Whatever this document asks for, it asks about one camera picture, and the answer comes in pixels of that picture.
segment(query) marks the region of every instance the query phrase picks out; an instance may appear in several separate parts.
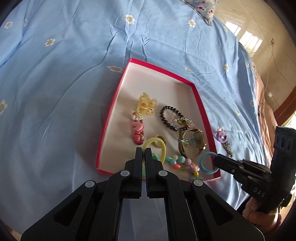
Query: metal rivet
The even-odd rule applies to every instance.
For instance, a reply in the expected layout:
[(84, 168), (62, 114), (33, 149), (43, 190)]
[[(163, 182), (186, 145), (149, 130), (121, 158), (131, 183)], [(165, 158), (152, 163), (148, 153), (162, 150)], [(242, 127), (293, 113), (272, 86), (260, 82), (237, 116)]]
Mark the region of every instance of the metal rivet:
[(197, 187), (200, 187), (203, 185), (203, 182), (202, 182), (202, 180), (197, 179), (197, 180), (194, 180), (193, 184), (196, 185)]
[(85, 186), (86, 186), (87, 188), (91, 188), (91, 187), (94, 186), (94, 182), (93, 182), (93, 181), (87, 181), (87, 182), (85, 183)]
[(160, 176), (165, 177), (168, 173), (165, 170), (159, 171)]
[(129, 171), (124, 170), (120, 173), (120, 175), (123, 177), (127, 177), (129, 175)]

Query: silver chain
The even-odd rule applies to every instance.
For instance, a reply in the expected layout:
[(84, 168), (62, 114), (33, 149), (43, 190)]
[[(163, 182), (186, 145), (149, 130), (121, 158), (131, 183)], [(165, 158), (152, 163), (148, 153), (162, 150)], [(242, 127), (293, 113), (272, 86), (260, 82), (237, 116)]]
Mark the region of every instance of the silver chain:
[(232, 153), (232, 151), (230, 149), (230, 142), (228, 140), (226, 140), (226, 142), (225, 143), (221, 143), (221, 145), (226, 150), (227, 156), (229, 158), (233, 158), (233, 153)]

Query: tiled floor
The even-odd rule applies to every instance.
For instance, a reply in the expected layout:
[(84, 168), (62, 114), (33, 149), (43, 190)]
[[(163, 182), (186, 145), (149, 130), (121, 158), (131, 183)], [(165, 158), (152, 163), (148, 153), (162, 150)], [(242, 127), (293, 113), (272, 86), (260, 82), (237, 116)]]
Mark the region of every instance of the tiled floor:
[(251, 53), (265, 84), (269, 69), (265, 97), (275, 111), (296, 86), (296, 48), (284, 25), (263, 0), (219, 0), (215, 16)]

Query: cartoon print pillow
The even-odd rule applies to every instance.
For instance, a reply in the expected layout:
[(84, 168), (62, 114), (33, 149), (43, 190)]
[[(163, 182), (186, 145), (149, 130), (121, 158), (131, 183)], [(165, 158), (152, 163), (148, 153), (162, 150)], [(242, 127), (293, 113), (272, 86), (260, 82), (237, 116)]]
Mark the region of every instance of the cartoon print pillow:
[(207, 25), (213, 26), (214, 11), (218, 0), (181, 0), (194, 9)]

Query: human hand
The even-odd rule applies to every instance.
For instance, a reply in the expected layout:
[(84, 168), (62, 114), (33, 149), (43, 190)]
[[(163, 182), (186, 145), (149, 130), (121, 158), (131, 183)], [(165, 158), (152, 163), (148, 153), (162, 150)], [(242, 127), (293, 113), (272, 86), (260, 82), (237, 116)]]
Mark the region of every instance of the human hand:
[(266, 234), (276, 226), (278, 210), (276, 209), (270, 213), (257, 212), (256, 210), (260, 205), (255, 198), (251, 197), (242, 215), (249, 222), (255, 224), (263, 234)]

